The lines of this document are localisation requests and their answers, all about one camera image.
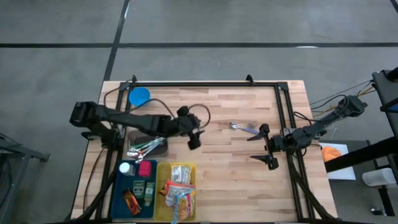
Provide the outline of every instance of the white bottle cap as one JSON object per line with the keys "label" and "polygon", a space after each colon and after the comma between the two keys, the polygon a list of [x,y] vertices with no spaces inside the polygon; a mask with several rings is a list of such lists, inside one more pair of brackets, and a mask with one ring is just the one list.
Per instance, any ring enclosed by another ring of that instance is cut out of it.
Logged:
{"label": "white bottle cap", "polygon": [[120,164],[119,171],[122,174],[129,172],[129,170],[130,170],[130,164],[128,164],[127,162],[123,162],[122,164]]}

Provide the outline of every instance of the small bottle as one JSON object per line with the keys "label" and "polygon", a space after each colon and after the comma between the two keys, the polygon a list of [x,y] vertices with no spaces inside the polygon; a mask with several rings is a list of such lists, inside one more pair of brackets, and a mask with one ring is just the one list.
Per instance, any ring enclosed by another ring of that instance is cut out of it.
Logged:
{"label": "small bottle", "polygon": [[124,175],[129,175],[129,176],[136,175],[136,168],[133,165],[129,164],[128,162],[123,162],[122,164],[120,164],[119,171]]}

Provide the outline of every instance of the colorful snack package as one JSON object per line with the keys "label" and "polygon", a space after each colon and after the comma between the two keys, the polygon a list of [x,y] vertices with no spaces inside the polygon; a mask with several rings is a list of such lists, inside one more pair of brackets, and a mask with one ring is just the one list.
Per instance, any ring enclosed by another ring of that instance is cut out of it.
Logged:
{"label": "colorful snack package", "polygon": [[171,180],[166,181],[164,189],[159,193],[166,197],[166,205],[171,207],[174,206],[175,196],[180,195],[187,190],[195,189],[195,185],[192,184],[176,184]]}
{"label": "colorful snack package", "polygon": [[178,184],[190,184],[193,166],[178,165],[171,163],[171,181]]}
{"label": "colorful snack package", "polygon": [[192,217],[195,213],[196,190],[186,190],[175,196],[174,215],[172,224]]}

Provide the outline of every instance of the yellow tray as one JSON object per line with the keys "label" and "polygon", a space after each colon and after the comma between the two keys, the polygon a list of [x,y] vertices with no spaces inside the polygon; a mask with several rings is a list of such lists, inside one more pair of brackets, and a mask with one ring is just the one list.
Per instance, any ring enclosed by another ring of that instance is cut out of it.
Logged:
{"label": "yellow tray", "polygon": [[[191,183],[196,185],[196,165],[189,162],[173,162],[173,164],[193,166],[191,172]],[[164,187],[167,180],[170,180],[172,168],[170,162],[160,162],[157,164],[156,173],[156,192],[155,192],[155,213],[154,220],[159,222],[171,222],[173,220],[174,207],[166,206],[165,197],[159,194],[159,191]],[[193,216],[184,221],[194,221],[196,219],[196,211]]]}

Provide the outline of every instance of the white cylinder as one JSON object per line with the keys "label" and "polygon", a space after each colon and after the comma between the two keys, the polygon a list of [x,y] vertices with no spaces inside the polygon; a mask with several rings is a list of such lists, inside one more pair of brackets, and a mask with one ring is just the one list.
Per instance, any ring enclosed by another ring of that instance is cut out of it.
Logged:
{"label": "white cylinder", "polygon": [[365,172],[362,174],[362,180],[370,187],[396,183],[396,179],[391,168]]}
{"label": "white cylinder", "polygon": [[122,164],[120,164],[119,171],[120,171],[120,173],[122,173],[124,175],[135,175],[136,174],[136,168],[133,165],[128,164],[127,162],[123,162]]}

